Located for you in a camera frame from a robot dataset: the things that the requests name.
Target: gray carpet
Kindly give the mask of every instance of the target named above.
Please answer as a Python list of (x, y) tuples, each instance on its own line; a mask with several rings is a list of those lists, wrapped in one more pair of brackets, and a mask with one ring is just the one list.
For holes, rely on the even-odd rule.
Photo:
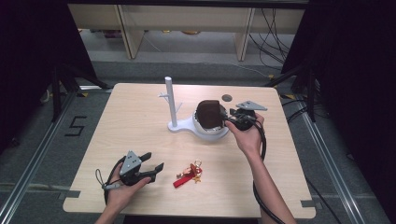
[[(269, 81), (268, 75), (279, 76), (278, 70), (265, 66), (241, 68), (232, 64), (93, 63), (93, 66), (99, 79), (110, 85), (119, 82), (163, 83), (163, 78), (169, 76), (173, 78), (175, 84), (262, 86)], [(78, 82), (80, 85), (91, 85), (82, 79)], [(279, 84), (276, 87), (279, 94), (290, 93), (291, 83), (292, 78)], [(86, 97), (74, 99), (45, 159), (33, 178), (32, 187), (24, 195), (11, 223), (93, 223), (98, 218), (97, 214), (69, 214), (62, 207), (64, 189), (67, 189), (73, 182), (109, 95), (109, 93), (91, 92)], [(285, 103), (290, 100), (282, 99), (281, 101)], [(1, 203), (10, 192), (7, 186), (18, 181), (49, 127), (51, 110), (51, 102), (38, 107), (30, 123), (20, 134), (21, 144), (7, 149), (0, 156)], [(299, 110), (297, 103), (284, 106), (286, 117), (297, 110)], [(325, 108), (322, 105), (316, 105), (316, 113), (321, 134), (331, 149), (348, 186), (356, 196), (363, 216), (368, 223), (389, 223), (359, 168), (354, 161), (347, 158), (347, 149), (331, 119), (324, 118), (327, 116)], [(75, 116), (86, 117), (78, 119), (75, 123), (84, 126), (84, 129), (80, 136), (65, 136), (78, 132), (76, 129), (69, 128)], [(347, 212), (301, 116), (290, 123), (290, 130), (306, 177), (326, 199), (342, 223), (350, 223)], [(47, 185), (52, 185), (54, 189), (48, 189)], [(317, 193), (312, 188), (310, 190), (317, 204), (317, 216), (310, 220), (298, 220), (298, 223), (336, 223)], [(119, 216), (116, 223), (122, 223), (122, 221), (123, 216)]]

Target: wooden table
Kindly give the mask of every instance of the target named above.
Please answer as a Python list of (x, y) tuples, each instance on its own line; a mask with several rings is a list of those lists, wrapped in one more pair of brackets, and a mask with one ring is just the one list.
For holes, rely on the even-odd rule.
[[(191, 116), (203, 100), (219, 100), (229, 110), (253, 101), (268, 108), (258, 111), (265, 117), (267, 138), (265, 164), (288, 207), (296, 218), (312, 218), (311, 201), (303, 170), (275, 89), (255, 87), (174, 85), (177, 119)], [(96, 180), (100, 169), (106, 181), (114, 164), (132, 150), (141, 156), (152, 152), (141, 171), (152, 170), (164, 162), (155, 183), (134, 196), (124, 214), (178, 217), (259, 217), (260, 209), (252, 192), (248, 162), (228, 132), (215, 142), (204, 141), (192, 133), (171, 133), (168, 103), (161, 93), (165, 84), (118, 84), (93, 134), (71, 190), (78, 198), (66, 198), (66, 212), (101, 213), (105, 208), (103, 190)], [(221, 97), (229, 94), (231, 102)], [(202, 161), (202, 182), (189, 181), (175, 189), (176, 174), (195, 160)]]

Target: vertical post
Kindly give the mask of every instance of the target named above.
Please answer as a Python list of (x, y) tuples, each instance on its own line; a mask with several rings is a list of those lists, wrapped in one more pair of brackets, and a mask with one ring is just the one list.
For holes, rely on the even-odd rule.
[(168, 101), (169, 101), (169, 109), (171, 111), (172, 126), (177, 127), (175, 98), (174, 98), (173, 88), (172, 88), (172, 78), (165, 77), (165, 84), (166, 84), (166, 91), (167, 91)]

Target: floor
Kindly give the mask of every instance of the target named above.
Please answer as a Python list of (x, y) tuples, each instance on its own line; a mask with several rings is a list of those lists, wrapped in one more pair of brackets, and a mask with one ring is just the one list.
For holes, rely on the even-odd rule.
[[(179, 31), (171, 31), (169, 33), (148, 31), (145, 33), (142, 45), (134, 60), (127, 58), (125, 47), (119, 38), (104, 38), (102, 32), (93, 33), (90, 30), (82, 30), (80, 34), (93, 62), (227, 64), (235, 68), (253, 70), (252, 72), (256, 75), (268, 78), (268, 74), (252, 68), (254, 66), (269, 66), (279, 69), (282, 65), (279, 61), (283, 61), (279, 49), (276, 49), (279, 42), (276, 42), (271, 36), (268, 38), (268, 42), (271, 46), (276, 47), (269, 47), (268, 50), (278, 59), (264, 55), (258, 50), (252, 39), (255, 39), (258, 43), (262, 43), (262, 37), (265, 38), (265, 35), (259, 36), (258, 34), (253, 34), (252, 39), (249, 40), (247, 56), (243, 62), (237, 61), (233, 44), (233, 34), (200, 33), (198, 35), (186, 35)], [(285, 46), (289, 47), (292, 43), (293, 35), (280, 35), (279, 39)], [(282, 93), (284, 95), (292, 94), (289, 90), (282, 89), (281, 91), (283, 91)], [(89, 106), (104, 106), (103, 101), (96, 102), (94, 97), (92, 97), (92, 102), (89, 103)], [(282, 99), (282, 103), (288, 100), (286, 96)], [(77, 99), (74, 105), (72, 105), (71, 110), (78, 110), (80, 106), (79, 101)], [(299, 105), (285, 105), (285, 115), (293, 119), (292, 115), (294, 112), (302, 107), (304, 107), (303, 103)], [(329, 205), (341, 219), (341, 223), (389, 223), (374, 194), (370, 191), (367, 183), (365, 183), (359, 168), (353, 163), (353, 158), (347, 156), (347, 148), (343, 145), (342, 138), (338, 135), (331, 120), (322, 118), (328, 116), (325, 108), (316, 107), (316, 109), (318, 118), (316, 123), (312, 123), (306, 114), (302, 114), (296, 118), (299, 120), (298, 122), (290, 122), (290, 130), (295, 145), (299, 149), (299, 156), (305, 175), (309, 176), (309, 179), (316, 183), (314, 186), (317, 186), (319, 189), (319, 192), (315, 192), (314, 188), (310, 186), (312, 197), (316, 202), (318, 217), (314, 220), (299, 220), (299, 223), (336, 223), (333, 215), (325, 207), (326, 204), (320, 197), (328, 201)], [(30, 143), (29, 146), (24, 146), (29, 150), (10, 149), (6, 150), (0, 156), (0, 176), (4, 180), (1, 181), (2, 183), (0, 185), (0, 203), (6, 200), (15, 183), (20, 181), (20, 176), (23, 175), (23, 172), (26, 172), (25, 164), (35, 155), (35, 148), (40, 146), (41, 143), (41, 139), (37, 137), (42, 136), (45, 138), (47, 130), (50, 129), (50, 123), (47, 122), (47, 118), (50, 116), (51, 111), (43, 106), (43, 108), (36, 111), (31, 123), (27, 124), (25, 130), (21, 133), (21, 136), (28, 139), (25, 142), (28, 141)], [(98, 114), (92, 116), (90, 123), (97, 123), (99, 118), (100, 113), (98, 112)], [(93, 132), (94, 125), (91, 128), (87, 128), (87, 130)], [(82, 145), (89, 143), (89, 139), (80, 139), (80, 141)], [(54, 147), (61, 144), (56, 141), (50, 141), (50, 143)], [(47, 157), (52, 156), (50, 154), (55, 154), (50, 151), (48, 153), (49, 155)], [(81, 157), (83, 153), (84, 150), (75, 150), (73, 153), (66, 153), (65, 156), (68, 160), (73, 160), (73, 157)], [(74, 214), (70, 217), (62, 211), (62, 197), (64, 197), (62, 192), (67, 190), (67, 186), (69, 185), (67, 183), (72, 180), (65, 180), (63, 182), (59, 180), (62, 176), (56, 177), (56, 175), (73, 176), (70, 174), (73, 174), (75, 170), (59, 170), (58, 174), (50, 174), (49, 172), (45, 172), (45, 168), (46, 166), (50, 166), (49, 163), (51, 162), (59, 162), (59, 165), (62, 166), (65, 163), (64, 160), (65, 158), (58, 161), (43, 160), (43, 163), (37, 168), (41, 173), (33, 179), (33, 182), (52, 183), (53, 181), (51, 179), (58, 178), (58, 181), (54, 183), (61, 184), (53, 185), (49, 188), (47, 185), (42, 186), (32, 183), (29, 192), (34, 192), (35, 194), (26, 195), (19, 202), (20, 209), (13, 211), (15, 214), (10, 220), (11, 223), (43, 223), (48, 222), (49, 219), (47, 217), (56, 218), (57, 223), (90, 223), (95, 221), (97, 215)], [(11, 172), (13, 175), (5, 174), (5, 171)], [(320, 178), (321, 176), (328, 176), (328, 178), (323, 180), (323, 178)], [(49, 194), (58, 197), (59, 200), (56, 201), (56, 204), (46, 200)], [(36, 207), (53, 207), (53, 209), (47, 209), (43, 212), (43, 210), (39, 210)], [(28, 209), (26, 208), (31, 209), (31, 213), (35, 215), (27, 215)]]

